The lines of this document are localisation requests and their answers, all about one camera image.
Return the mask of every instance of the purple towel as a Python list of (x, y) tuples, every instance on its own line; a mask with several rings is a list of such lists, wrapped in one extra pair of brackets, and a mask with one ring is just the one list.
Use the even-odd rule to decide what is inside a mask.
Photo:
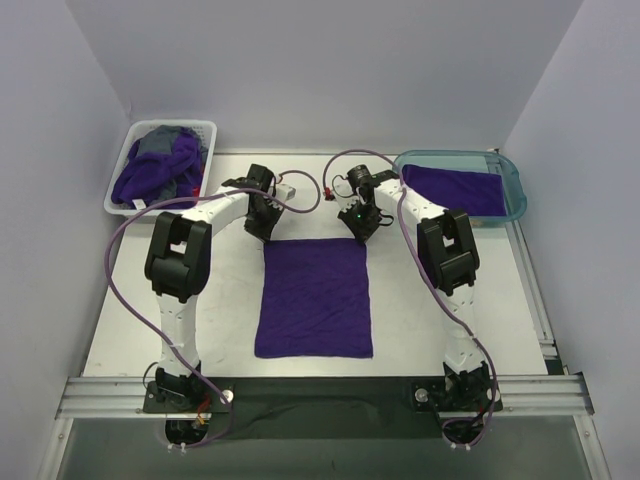
[(502, 178), (493, 173), (457, 172), (405, 165), (404, 180), (424, 198), (472, 217), (504, 217)]
[(350, 238), (264, 247), (255, 354), (371, 358), (367, 250)]
[[(202, 154), (197, 137), (184, 129), (174, 141), (171, 153), (145, 152), (138, 155), (139, 145), (138, 140), (131, 147), (129, 163), (113, 186), (113, 203), (133, 206), (133, 200), (140, 198), (151, 205), (172, 179), (177, 185), (176, 197), (193, 196), (193, 189), (202, 184)], [(193, 202), (185, 202), (167, 208), (189, 208), (193, 205)]]

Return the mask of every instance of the white wall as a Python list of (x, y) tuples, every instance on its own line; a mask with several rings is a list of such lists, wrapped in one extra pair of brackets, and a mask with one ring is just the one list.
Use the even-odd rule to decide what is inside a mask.
[(581, 0), (67, 0), (134, 118), (219, 146), (502, 145)]
[(560, 353), (616, 479), (640, 471), (640, 2), (585, 0), (511, 133)]
[(0, 478), (35, 478), (97, 319), (102, 199), (127, 121), (62, 0), (0, 28)]

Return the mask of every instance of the transparent bin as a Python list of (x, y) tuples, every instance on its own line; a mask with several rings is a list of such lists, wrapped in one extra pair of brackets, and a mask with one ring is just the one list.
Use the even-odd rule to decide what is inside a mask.
[[(202, 145), (207, 147), (207, 157), (204, 159), (204, 171), (202, 175), (202, 185), (200, 185), (200, 194), (204, 195), (207, 188), (207, 181), (209, 179), (209, 171), (211, 169), (211, 163), (213, 158), (213, 147), (216, 143), (216, 134), (218, 133), (218, 128), (216, 124), (213, 122), (209, 122), (206, 120), (143, 120), (141, 122), (136, 122), (129, 128), (129, 133), (127, 133), (127, 137), (124, 140), (124, 144), (122, 145), (122, 150), (120, 150), (120, 156), (118, 157), (118, 161), (116, 163), (116, 167), (113, 171), (113, 175), (111, 176), (111, 182), (109, 183), (109, 188), (107, 189), (107, 195), (104, 198), (104, 209), (111, 213), (112, 215), (123, 215), (125, 217), (130, 217), (134, 215), (137, 210), (129, 207), (126, 204), (115, 204), (111, 201), (111, 192), (113, 192), (113, 186), (116, 183), (116, 180), (122, 173), (122, 170), (129, 162), (127, 155), (129, 154), (129, 150), (131, 150), (131, 146), (133, 143), (144, 137), (150, 131), (158, 128), (161, 125), (170, 125), (170, 126), (179, 126), (179, 127), (188, 127), (195, 131), (200, 137), (200, 141)], [(157, 217), (161, 212), (166, 210), (152, 210), (146, 216), (149, 217)], [(170, 210), (174, 213), (180, 213), (183, 210)]]
[(499, 226), (512, 222), (527, 210), (527, 197), (522, 190), (520, 173), (507, 157), (494, 152), (463, 150), (411, 150), (399, 155), (394, 170), (405, 165), (441, 168), (463, 172), (497, 173), (502, 177), (507, 215), (504, 217), (472, 217), (474, 226)]

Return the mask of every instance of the white tag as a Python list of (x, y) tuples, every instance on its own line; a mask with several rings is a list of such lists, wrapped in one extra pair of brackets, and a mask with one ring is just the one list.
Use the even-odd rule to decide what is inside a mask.
[(147, 208), (147, 204), (144, 203), (144, 200), (142, 200), (141, 198), (134, 198), (133, 206), (136, 207), (136, 210), (144, 210), (145, 208)]

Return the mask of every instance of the white basket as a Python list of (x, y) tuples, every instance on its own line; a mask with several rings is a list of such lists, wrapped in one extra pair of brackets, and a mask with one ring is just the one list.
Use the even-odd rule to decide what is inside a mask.
[[(131, 128), (129, 128), (129, 133), (127, 133), (127, 138), (124, 140), (124, 145), (122, 145), (122, 150), (120, 150), (120, 156), (118, 157), (116, 168), (114, 169), (113, 175), (111, 176), (111, 182), (109, 182), (107, 195), (104, 198), (104, 209), (108, 213), (111, 213), (112, 215), (124, 215), (125, 217), (131, 217), (137, 212), (136, 209), (129, 207), (129, 205), (127, 204), (118, 205), (116, 203), (113, 203), (111, 201), (111, 192), (113, 192), (113, 186), (116, 183), (116, 180), (122, 173), (124, 167), (129, 162), (129, 160), (127, 159), (127, 155), (129, 154), (129, 150), (131, 150), (131, 146), (133, 145), (133, 143), (161, 125), (191, 128), (200, 137), (202, 145), (207, 147), (208, 153), (205, 160), (206, 163), (204, 164), (202, 185), (200, 185), (200, 195), (205, 194), (207, 182), (209, 180), (209, 170), (211, 169), (213, 158), (213, 147), (216, 144), (216, 134), (218, 132), (216, 124), (204, 120), (143, 120), (142, 122), (136, 122), (131, 125)], [(165, 210), (152, 210), (151, 212), (147, 213), (146, 216), (157, 217), (161, 212), (164, 211)], [(170, 211), (179, 213), (182, 210)]]

